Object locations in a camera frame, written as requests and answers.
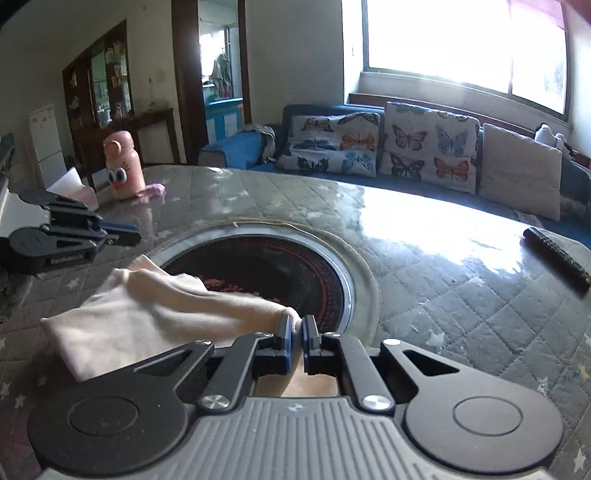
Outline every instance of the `beige cloth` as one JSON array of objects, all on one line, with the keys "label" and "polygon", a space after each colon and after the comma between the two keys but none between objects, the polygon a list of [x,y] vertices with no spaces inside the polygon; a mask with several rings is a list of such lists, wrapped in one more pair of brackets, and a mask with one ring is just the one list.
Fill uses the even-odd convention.
[{"label": "beige cloth", "polygon": [[[42,319],[41,325],[74,377],[83,381],[194,340],[220,347],[246,333],[274,332],[283,314],[294,319],[296,365],[301,319],[295,310],[246,294],[208,291],[198,278],[170,276],[142,255],[127,269],[114,269],[81,307]],[[256,392],[279,396],[292,376],[263,377]],[[296,377],[285,395],[336,394],[330,377],[308,377],[301,366]]]}]

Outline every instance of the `remote control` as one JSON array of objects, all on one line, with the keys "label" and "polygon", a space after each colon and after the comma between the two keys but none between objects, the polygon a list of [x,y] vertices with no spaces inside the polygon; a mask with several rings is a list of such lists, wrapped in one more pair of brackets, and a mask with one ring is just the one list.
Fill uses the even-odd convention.
[{"label": "remote control", "polygon": [[535,227],[523,232],[525,240],[537,250],[577,291],[586,294],[591,287],[591,275],[567,252]]}]

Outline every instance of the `brown wooden door frame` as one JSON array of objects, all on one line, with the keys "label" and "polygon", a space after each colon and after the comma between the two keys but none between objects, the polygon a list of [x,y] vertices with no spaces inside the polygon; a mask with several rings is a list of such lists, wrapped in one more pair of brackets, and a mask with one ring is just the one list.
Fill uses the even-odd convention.
[{"label": "brown wooden door frame", "polygon": [[[174,70],[177,81],[178,114],[188,164],[197,164],[199,150],[207,145],[207,123],[201,82],[199,13],[197,0],[171,0]],[[245,0],[238,0],[238,34],[242,69],[244,120],[251,122],[246,56]]]}]

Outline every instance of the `butterfly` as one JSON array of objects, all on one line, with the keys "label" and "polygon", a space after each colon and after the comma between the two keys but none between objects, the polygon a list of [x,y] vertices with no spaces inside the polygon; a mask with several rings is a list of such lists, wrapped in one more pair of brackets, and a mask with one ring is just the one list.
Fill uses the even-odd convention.
[{"label": "butterfly", "polygon": [[367,137],[361,138],[361,135],[346,134],[343,136],[343,141],[340,144],[341,150],[348,150],[349,148],[355,148],[360,145],[366,148],[370,152],[375,150],[375,138],[372,134],[368,134]]},{"label": "butterfly", "polygon": [[396,136],[396,144],[400,148],[409,147],[412,150],[421,150],[423,147],[423,140],[427,136],[427,132],[415,132],[412,131],[408,134],[402,128],[392,125],[394,129],[394,135]]},{"label": "butterfly", "polygon": [[307,118],[306,123],[304,124],[304,128],[302,128],[301,131],[305,132],[306,130],[334,132],[334,130],[332,130],[330,126],[330,120],[326,117]]},{"label": "butterfly", "polygon": [[306,158],[297,157],[297,166],[301,171],[321,171],[326,173],[329,169],[329,159],[322,158],[318,163],[314,164],[313,161],[308,162]]},{"label": "butterfly", "polygon": [[453,139],[445,131],[441,125],[436,125],[437,130],[437,146],[439,151],[443,154],[452,153],[454,157],[464,157],[464,150],[466,148],[466,141],[468,140],[468,132],[462,132],[456,135]]},{"label": "butterfly", "polygon": [[421,170],[425,166],[423,160],[409,160],[408,165],[402,158],[393,153],[390,154],[392,157],[392,175],[395,177],[410,177],[413,180],[422,180]]},{"label": "butterfly", "polygon": [[345,159],[343,160],[343,164],[341,165],[340,172],[348,173],[355,165],[358,164],[365,168],[368,172],[375,175],[375,165],[368,153],[347,153],[345,155]]},{"label": "butterfly", "polygon": [[433,160],[435,162],[435,167],[437,169],[437,176],[440,179],[451,177],[453,181],[453,177],[456,176],[461,181],[468,180],[469,166],[467,160],[462,160],[455,167],[445,163],[443,160],[440,160],[437,157],[433,158]]},{"label": "butterfly", "polygon": [[339,125],[348,124],[353,120],[357,120],[358,118],[363,118],[367,120],[370,124],[379,127],[379,115],[377,113],[349,113],[341,118],[337,123]]},{"label": "butterfly", "polygon": [[301,140],[293,145],[296,150],[332,150],[336,151],[330,142],[325,138],[315,138],[314,140]]},{"label": "butterfly", "polygon": [[422,106],[409,105],[407,103],[395,103],[394,105],[396,106],[396,112],[408,113],[409,115],[410,112],[414,113],[415,115],[422,115],[428,110],[426,108],[423,108]]}]

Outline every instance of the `pink bottle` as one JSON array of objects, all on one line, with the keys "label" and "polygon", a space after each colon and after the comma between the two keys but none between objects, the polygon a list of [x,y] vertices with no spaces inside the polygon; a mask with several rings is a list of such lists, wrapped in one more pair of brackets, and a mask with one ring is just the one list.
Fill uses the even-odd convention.
[{"label": "pink bottle", "polygon": [[126,131],[115,132],[103,142],[109,181],[118,200],[135,197],[146,188],[134,139]]}]

